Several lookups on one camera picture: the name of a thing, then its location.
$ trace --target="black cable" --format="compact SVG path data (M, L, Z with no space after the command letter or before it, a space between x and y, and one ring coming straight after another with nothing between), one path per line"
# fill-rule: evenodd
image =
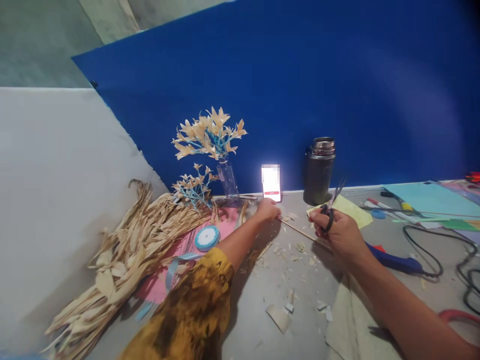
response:
M427 254L428 256L430 256L435 262L436 264L438 265L438 272L436 273L431 273L431 272L426 272L424 271L422 273L422 275L425 275L429 278L439 278L440 276L442 276L442 274L444 273L444 267L442 266L442 264L440 263L440 261L438 261L438 259L433 256L431 253L429 253L427 250L425 250L423 247L421 247L411 236L410 234L407 232L407 229L415 229L415 230L420 230L420 231L423 231L425 233L430 233L430 234L436 234L436 232L433 232L433 231L428 231L428 230L424 230L422 228L419 228L419 227L414 227L414 226L410 226L410 225L405 225L403 226L403 234L405 235L406 239L412 243L412 245L418 247L419 249L423 250L423 252L425 254Z
M443 237L446 237L446 238L452 238L452 239L457 239L457 240L460 240L461 242L464 242L464 243L467 243L468 245L470 245L472 247L472 251L470 251L468 253L468 255L462 260L460 261L457 265L456 265L456 271L458 272L458 274L461 276L461 278L465 281L466 283L466 292L465 294L463 295L463 303L465 304L465 306L467 308L469 308L471 311L473 311L475 314L479 315L480 316L480 311L475 309L472 305L470 305L469 303L469 296L472 292L475 292L477 296L480 297L480 288L478 288L475 284L474 284L474 279L473 279L473 273L479 273L480 274L480 269L470 269L469 271L467 271L466 275L464 274L462 268L467 265L470 260L477 254L478 252L478 249L477 249L477 245L471 241L470 239L466 239L466 238L463 238L463 237L460 237L460 236L455 236L455 235L450 235L450 234L445 234L445 233L440 233L440 232L436 232L436 231L430 231L430 230L425 230L425 229L422 229L420 227L415 227L415 226L411 226L411 225L405 225L403 226L403 234L405 235L406 239L413 245L417 246L419 249L423 250L426 254L428 254L433 260L435 260L435 262L438 264L438 268L439 268L439 271L437 273L428 273L426 271L423 272L423 275L425 276L428 276L428 277L431 277L431 278L439 278L443 273L444 273L444 268L442 266L442 264L440 264L440 261L438 261L438 259L433 256L431 253L429 253L427 250L425 250L423 247L421 247L411 236L410 234L407 232L407 229L414 229L414 230L418 230L418 231L421 231L421 232L424 232L424 233L428 233L428 234L433 234L433 235L440 235L440 236L443 236Z

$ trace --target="metal bottle cap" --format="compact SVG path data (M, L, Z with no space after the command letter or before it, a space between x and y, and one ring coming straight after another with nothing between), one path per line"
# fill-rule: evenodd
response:
M333 137L316 137L310 146L313 155L325 156L335 154L335 139Z

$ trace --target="hand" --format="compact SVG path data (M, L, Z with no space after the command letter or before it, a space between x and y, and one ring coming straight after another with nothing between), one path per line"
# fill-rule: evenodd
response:
M360 255L370 253L359 226L352 217L334 210L331 228L327 234L324 234L320 227L325 229L330 218L321 214L321 211L322 209L318 208L310 212L310 221L315 223L315 234L331 244L333 252L341 258L342 262L346 263L345 265Z
M256 209L255 217L260 220L260 222L273 221L277 216L282 212L278 207L275 206L276 202L271 198L264 197L258 208Z

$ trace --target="pink cardboard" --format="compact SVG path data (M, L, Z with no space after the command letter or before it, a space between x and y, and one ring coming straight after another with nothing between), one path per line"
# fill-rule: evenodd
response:
M220 241L225 239L234 231L235 224L237 223L237 218L239 216L238 209L236 207L225 207L223 209L228 214L228 221L223 218L223 221L217 225L217 228L220 231ZM169 258L171 256L179 256L186 253L195 253L201 255L205 254L204 252L200 252L195 246L195 236L201 229L208 225L210 225L209 221L194 228L192 231L187 232L181 240L177 241L176 246L173 246L166 253L165 258ZM135 297L148 302L161 304L168 293L165 286L166 273L167 268L160 267L156 272L148 276L141 285L141 287L137 290ZM173 280L174 284L176 284L178 280L179 277L175 276Z

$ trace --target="blue glue gun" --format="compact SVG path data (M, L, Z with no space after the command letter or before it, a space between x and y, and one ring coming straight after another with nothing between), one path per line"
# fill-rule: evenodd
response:
M370 249L373 256L380 262L380 264L382 264L386 268L398 270L405 274L424 273L422 264L420 264L412 257L402 258L398 256L393 256L374 248L368 243L366 245Z

